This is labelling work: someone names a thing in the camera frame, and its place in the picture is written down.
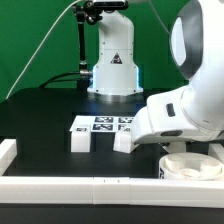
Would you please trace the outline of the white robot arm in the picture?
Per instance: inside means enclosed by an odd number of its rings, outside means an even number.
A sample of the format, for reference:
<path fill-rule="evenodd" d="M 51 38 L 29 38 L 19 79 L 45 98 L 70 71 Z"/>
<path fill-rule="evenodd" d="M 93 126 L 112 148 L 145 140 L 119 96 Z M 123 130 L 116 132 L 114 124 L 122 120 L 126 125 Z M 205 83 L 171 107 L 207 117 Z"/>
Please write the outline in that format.
<path fill-rule="evenodd" d="M 88 91 L 104 97 L 140 93 L 134 26 L 125 0 L 93 0 L 100 9 L 99 59 Z M 210 141 L 224 133 L 224 0 L 190 0 L 170 33 L 173 59 L 189 84 L 147 99 L 131 123 L 133 143 Z"/>

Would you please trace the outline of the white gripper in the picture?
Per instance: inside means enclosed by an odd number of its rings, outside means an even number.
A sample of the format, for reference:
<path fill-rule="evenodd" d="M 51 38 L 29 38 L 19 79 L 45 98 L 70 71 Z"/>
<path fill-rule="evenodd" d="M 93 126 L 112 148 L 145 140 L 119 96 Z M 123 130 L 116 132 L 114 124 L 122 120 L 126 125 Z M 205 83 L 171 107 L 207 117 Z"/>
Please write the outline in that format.
<path fill-rule="evenodd" d="M 135 144 L 198 140 L 199 128 L 183 113 L 181 96 L 184 88 L 151 95 L 131 123 Z"/>

